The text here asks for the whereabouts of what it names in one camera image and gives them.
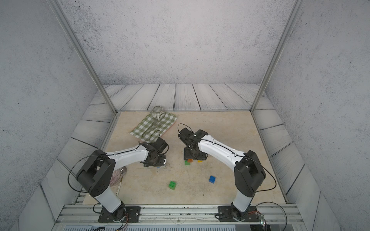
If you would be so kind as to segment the right aluminium frame post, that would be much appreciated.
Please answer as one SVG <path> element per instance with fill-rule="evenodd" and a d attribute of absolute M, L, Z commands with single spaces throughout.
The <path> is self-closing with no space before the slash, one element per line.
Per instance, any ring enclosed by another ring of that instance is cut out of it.
<path fill-rule="evenodd" d="M 281 34 L 281 37 L 278 41 L 278 44 L 276 46 L 276 49 L 273 53 L 273 56 L 270 60 L 270 63 L 268 65 L 268 68 L 265 72 L 265 75 L 264 77 L 262 78 L 262 81 L 260 83 L 260 87 L 257 91 L 257 94 L 255 96 L 255 99 L 253 101 L 253 104 L 251 106 L 251 109 L 250 109 L 250 112 L 253 113 L 257 107 L 258 107 L 258 104 L 262 98 L 262 95 L 263 95 L 263 92 L 266 90 L 267 88 L 267 85 L 272 77 L 272 74 L 273 74 L 273 71 L 278 63 L 278 60 L 283 52 L 283 49 L 284 49 L 284 46 L 292 32 L 292 29 L 294 27 L 294 24 L 297 20 L 297 17 L 298 17 L 298 14 L 300 12 L 300 10 L 302 9 L 302 5 L 303 5 L 304 1 L 303 0 L 296 0 L 294 2 L 294 5 L 293 5 L 293 8 L 291 10 L 291 13 L 288 17 L 288 20 L 287 20 L 287 23 L 283 29 L 283 32 Z"/>

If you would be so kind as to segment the aluminium front rail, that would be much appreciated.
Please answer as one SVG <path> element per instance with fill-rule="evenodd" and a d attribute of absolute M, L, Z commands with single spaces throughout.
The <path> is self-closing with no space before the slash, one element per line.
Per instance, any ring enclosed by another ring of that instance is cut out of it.
<path fill-rule="evenodd" d="M 258 205 L 259 222 L 220 222 L 219 205 L 137 205 L 141 207 L 137 223 L 125 223 L 128 231 L 136 230 L 239 230 L 242 225 L 257 226 L 277 231 L 305 231 L 306 226 L 295 204 Z M 124 223 L 99 223 L 101 206 L 64 206 L 54 231 L 92 231 L 101 227 L 104 231 L 114 231 Z"/>

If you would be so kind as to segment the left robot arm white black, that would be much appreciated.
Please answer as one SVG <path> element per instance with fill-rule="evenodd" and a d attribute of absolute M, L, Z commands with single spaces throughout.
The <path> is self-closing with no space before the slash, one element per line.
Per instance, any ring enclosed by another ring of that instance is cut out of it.
<path fill-rule="evenodd" d="M 166 164 L 166 152 L 169 146 L 163 139 L 155 142 L 139 143 L 126 150 L 105 153 L 98 149 L 87 157 L 86 162 L 76 173 L 76 180 L 83 189 L 99 202 L 105 212 L 121 213 L 124 203 L 111 190 L 112 178 L 121 177 L 121 170 L 139 162 L 144 167 L 161 167 Z"/>

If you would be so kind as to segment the dark blue lego brick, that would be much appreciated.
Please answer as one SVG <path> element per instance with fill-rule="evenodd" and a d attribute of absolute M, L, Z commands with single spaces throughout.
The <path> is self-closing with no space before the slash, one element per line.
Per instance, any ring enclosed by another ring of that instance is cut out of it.
<path fill-rule="evenodd" d="M 210 176 L 210 178 L 209 178 L 209 182 L 210 183 L 215 183 L 215 180 L 216 180 L 216 177 L 215 176 Z"/>

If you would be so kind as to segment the pink glass bowl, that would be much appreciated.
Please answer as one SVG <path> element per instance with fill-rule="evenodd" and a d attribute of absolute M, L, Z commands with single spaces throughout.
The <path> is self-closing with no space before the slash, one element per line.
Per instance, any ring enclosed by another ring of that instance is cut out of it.
<path fill-rule="evenodd" d="M 116 171 L 114 171 L 112 173 L 112 176 L 111 176 L 109 185 L 111 187 L 114 186 L 114 185 L 116 185 L 118 183 L 119 179 L 120 179 L 120 170 L 117 169 Z"/>

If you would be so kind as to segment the left aluminium frame post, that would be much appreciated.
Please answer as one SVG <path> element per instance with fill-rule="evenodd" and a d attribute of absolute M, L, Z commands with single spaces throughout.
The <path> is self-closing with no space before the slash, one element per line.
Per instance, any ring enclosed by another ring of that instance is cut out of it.
<path fill-rule="evenodd" d="M 92 78 L 93 82 L 95 83 L 96 87 L 98 88 L 99 92 L 101 93 L 103 99 L 108 104 L 108 107 L 112 111 L 114 115 L 118 113 L 118 110 L 114 106 L 111 98 L 109 97 L 107 91 L 105 90 L 100 78 L 98 77 L 96 71 L 94 70 L 88 56 L 86 55 L 79 39 L 77 38 L 75 32 L 73 31 L 66 15 L 63 12 L 62 7 L 60 6 L 57 0 L 48 0 L 47 1 L 51 10 L 55 14 L 60 26 L 62 27 L 63 31 L 67 35 L 69 41 L 72 43 L 78 57 L 82 61 L 83 65 L 87 69 L 90 77 Z"/>

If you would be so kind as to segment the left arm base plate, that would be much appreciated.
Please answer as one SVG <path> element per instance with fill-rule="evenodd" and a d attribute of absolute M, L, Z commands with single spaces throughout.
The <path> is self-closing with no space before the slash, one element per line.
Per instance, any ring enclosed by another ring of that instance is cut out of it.
<path fill-rule="evenodd" d="M 110 213 L 102 207 L 98 222 L 99 223 L 137 223 L 139 221 L 141 207 L 120 206 L 116 211 Z"/>

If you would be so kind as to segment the green checkered cloth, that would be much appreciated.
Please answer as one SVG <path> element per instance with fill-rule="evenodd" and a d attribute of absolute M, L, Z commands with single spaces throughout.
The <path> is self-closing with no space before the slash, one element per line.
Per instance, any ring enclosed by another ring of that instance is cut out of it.
<path fill-rule="evenodd" d="M 149 141 L 155 135 L 163 135 L 172 125 L 175 124 L 177 116 L 171 113 L 165 113 L 161 120 L 155 119 L 151 114 L 148 114 L 130 134 L 142 141 Z"/>

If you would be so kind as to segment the aluminium frame post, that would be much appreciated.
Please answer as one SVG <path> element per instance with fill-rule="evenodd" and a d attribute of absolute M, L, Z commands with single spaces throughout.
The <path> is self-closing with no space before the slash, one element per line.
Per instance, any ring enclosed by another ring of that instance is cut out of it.
<path fill-rule="evenodd" d="M 278 44 L 276 46 L 276 49 L 273 53 L 273 56 L 270 60 L 270 63 L 268 65 L 268 68 L 265 72 L 265 75 L 264 77 L 262 78 L 262 81 L 260 83 L 260 87 L 257 91 L 257 94 L 255 96 L 255 99 L 253 101 L 253 104 L 251 106 L 251 109 L 250 109 L 250 112 L 253 113 L 257 107 L 258 107 L 258 104 L 262 98 L 262 95 L 263 95 L 263 92 L 266 90 L 267 88 L 267 85 L 272 77 L 272 74 L 273 74 L 273 71 L 278 63 L 278 60 L 283 52 L 283 49 L 284 49 L 284 46 L 292 32 L 292 29 L 294 27 L 294 24 L 297 20 L 297 17 L 298 17 L 298 14 L 300 12 L 300 10 L 302 9 L 302 5 L 303 5 L 304 1 L 303 0 L 296 0 L 294 2 L 294 5 L 293 5 L 293 8 L 291 10 L 291 13 L 288 17 L 288 20 L 287 20 L 287 23 L 283 29 L 283 32 L 281 34 L 281 37 L 278 41 Z"/>
<path fill-rule="evenodd" d="M 82 61 L 83 65 L 87 69 L 90 77 L 92 78 L 93 82 L 95 83 L 96 87 L 98 88 L 99 92 L 101 93 L 103 99 L 108 104 L 108 107 L 112 111 L 114 115 L 118 113 L 118 110 L 114 106 L 111 98 L 109 97 L 107 91 L 105 90 L 100 78 L 98 77 L 96 71 L 94 70 L 88 56 L 86 55 L 79 39 L 77 38 L 75 32 L 73 31 L 66 15 L 63 12 L 62 7 L 60 6 L 57 0 L 48 0 L 47 1 L 51 10 L 55 14 L 60 26 L 62 27 L 63 31 L 67 35 L 69 41 L 72 43 L 78 57 Z"/>

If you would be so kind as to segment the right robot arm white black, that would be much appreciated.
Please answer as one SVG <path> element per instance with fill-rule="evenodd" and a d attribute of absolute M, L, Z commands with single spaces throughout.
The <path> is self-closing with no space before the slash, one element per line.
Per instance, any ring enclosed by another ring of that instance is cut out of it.
<path fill-rule="evenodd" d="M 203 130 L 192 132 L 184 128 L 179 132 L 178 138 L 186 145 L 184 157 L 203 161 L 212 156 L 234 172 L 237 195 L 231 206 L 239 213 L 246 212 L 266 178 L 257 154 L 251 150 L 245 153 L 231 148 Z"/>

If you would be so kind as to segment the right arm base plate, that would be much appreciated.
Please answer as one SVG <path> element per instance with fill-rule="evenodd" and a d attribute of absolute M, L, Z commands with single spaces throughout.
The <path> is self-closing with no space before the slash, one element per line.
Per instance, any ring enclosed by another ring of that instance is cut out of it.
<path fill-rule="evenodd" d="M 260 215 L 255 206 L 249 206 L 245 212 L 240 212 L 234 206 L 219 206 L 215 215 L 220 222 L 259 222 Z"/>

